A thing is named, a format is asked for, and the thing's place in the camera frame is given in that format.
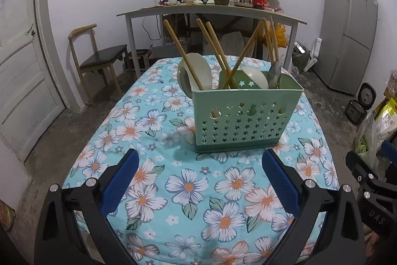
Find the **floral tablecloth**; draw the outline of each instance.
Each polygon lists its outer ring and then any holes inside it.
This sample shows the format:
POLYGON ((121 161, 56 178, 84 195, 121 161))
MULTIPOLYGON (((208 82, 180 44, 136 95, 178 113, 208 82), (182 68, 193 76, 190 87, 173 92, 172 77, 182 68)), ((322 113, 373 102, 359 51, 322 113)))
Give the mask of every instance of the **floral tablecloth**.
MULTIPOLYGON (((217 86, 220 66, 207 56, 217 86)), ((237 57, 229 56, 233 66, 237 57)), ((80 186, 117 164, 129 148, 140 167, 108 220, 140 264, 262 263, 293 220, 262 166, 263 149, 197 154, 192 100, 177 83, 181 58, 157 61, 121 98, 78 156, 64 187, 80 186)), ((245 58, 243 65, 268 70, 245 58)), ((330 150, 302 94, 279 144, 284 164, 320 187, 338 189, 330 150)), ((81 212, 79 226, 87 230, 81 212)), ((313 249, 324 214, 319 214, 301 257, 313 249)))

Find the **refrigerator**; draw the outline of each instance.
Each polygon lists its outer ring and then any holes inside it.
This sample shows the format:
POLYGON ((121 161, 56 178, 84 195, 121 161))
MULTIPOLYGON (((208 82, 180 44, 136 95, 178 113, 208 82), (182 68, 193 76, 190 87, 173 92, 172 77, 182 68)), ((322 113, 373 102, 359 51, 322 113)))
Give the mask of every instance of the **refrigerator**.
POLYGON ((355 95, 371 56, 378 0, 325 0, 315 73, 331 89, 355 95))

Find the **green plastic utensil holder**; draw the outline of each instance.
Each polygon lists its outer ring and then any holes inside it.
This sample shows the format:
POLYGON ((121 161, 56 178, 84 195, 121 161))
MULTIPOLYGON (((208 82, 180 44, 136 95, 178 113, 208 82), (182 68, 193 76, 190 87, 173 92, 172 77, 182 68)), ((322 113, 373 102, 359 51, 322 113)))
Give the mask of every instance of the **green plastic utensil holder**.
MULTIPOLYGON (((246 78, 236 71, 235 81, 246 78)), ((278 89, 193 91, 197 153, 237 151, 277 145, 303 88, 282 74, 278 89), (219 116, 213 117, 212 111, 219 116)))

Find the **concrete floor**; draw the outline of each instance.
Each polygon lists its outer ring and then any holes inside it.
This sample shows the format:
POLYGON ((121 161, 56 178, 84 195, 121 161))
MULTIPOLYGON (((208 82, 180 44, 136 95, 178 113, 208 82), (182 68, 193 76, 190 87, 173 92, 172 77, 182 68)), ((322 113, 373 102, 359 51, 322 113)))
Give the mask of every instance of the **concrete floor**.
MULTIPOLYGON (((126 74, 119 79, 122 90, 127 91, 132 80, 126 74)), ((348 183, 356 188, 357 182, 344 162, 355 135, 355 128, 348 123, 343 113, 351 97, 330 91, 313 72, 301 74, 297 80, 305 89, 320 122, 340 183, 348 183)), ((95 107, 86 108, 80 114, 65 110, 29 154, 25 166, 32 182, 16 211, 10 236, 30 264, 33 264, 38 217, 49 186, 63 183, 76 157, 118 99, 114 87, 109 86, 94 98, 95 107)))

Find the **wooden chopstick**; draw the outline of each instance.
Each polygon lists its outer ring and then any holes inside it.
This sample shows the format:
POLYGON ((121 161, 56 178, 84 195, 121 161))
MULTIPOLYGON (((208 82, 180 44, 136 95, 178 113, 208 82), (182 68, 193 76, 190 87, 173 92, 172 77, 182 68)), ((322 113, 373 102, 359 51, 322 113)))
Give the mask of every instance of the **wooden chopstick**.
POLYGON ((257 39, 257 36, 259 34, 259 31, 262 27, 263 23, 262 21, 259 22, 257 28, 255 28, 255 31, 253 32, 253 34, 251 35, 251 37, 248 40, 247 45, 244 47, 243 52, 240 54, 235 66, 233 67, 232 72, 229 74, 229 77, 226 79, 225 83, 223 84, 221 89, 225 89, 226 86, 228 85, 228 83, 231 81, 231 79, 233 78, 233 75, 236 73, 237 69, 239 68, 241 62, 243 61, 245 55, 247 54, 248 50, 250 49, 251 45, 255 42, 255 40, 257 39))
POLYGON ((277 38, 275 36, 275 29, 274 29, 274 24, 273 24, 273 19, 270 16, 270 28, 271 28, 271 34, 273 35, 273 41, 274 41, 274 55, 275 55, 275 60, 280 61, 280 57, 278 55, 278 45, 277 45, 277 38))
POLYGON ((266 37, 267 48, 269 50, 270 63, 273 64, 274 63, 273 46, 271 45, 269 29, 267 27, 267 21, 264 18, 262 18, 262 23, 265 28, 265 37, 266 37))
POLYGON ((205 28, 204 24, 202 23, 201 19, 196 19, 197 25, 201 29, 202 34, 204 35, 205 39, 207 40, 209 46, 211 47, 212 52, 214 52, 216 59, 218 60, 219 65, 222 68, 222 71, 224 72, 225 76, 228 77, 228 71, 226 70, 226 67, 222 61, 222 58, 220 57, 218 51, 215 48, 214 42, 212 41, 210 34, 208 34, 207 29, 205 28))
POLYGON ((175 45, 179 51, 179 53, 182 55, 183 60, 185 60, 187 68, 189 69, 190 73, 193 76, 193 79, 196 81, 197 86, 200 90, 203 90, 202 84, 200 82, 199 77, 196 74, 196 71, 193 69, 192 64, 190 63, 189 59, 187 58, 187 55, 185 53, 185 50, 183 49, 181 43, 178 40, 178 37, 176 36, 175 32, 173 31, 171 25, 169 24, 168 20, 164 20, 164 26, 167 28, 168 33, 171 35, 173 41, 175 42, 175 45))
MULTIPOLYGON (((226 78, 228 78, 232 71, 230 70, 229 63, 228 63, 228 60, 226 58, 226 55, 223 52, 221 44, 219 43, 219 40, 216 37, 216 33, 215 33, 214 29, 212 28, 211 23, 207 22, 206 25, 207 25, 208 30, 210 31, 210 34, 212 36, 212 40, 214 41, 215 49, 217 50, 217 52, 219 53, 220 57, 222 58, 222 61, 224 62, 224 65, 225 65, 225 68, 226 68, 226 71, 227 71, 226 78)), ((230 79, 228 83, 231 84, 232 88, 235 88, 235 89, 238 88, 237 84, 236 84, 236 82, 235 82, 235 80, 233 78, 230 79)))

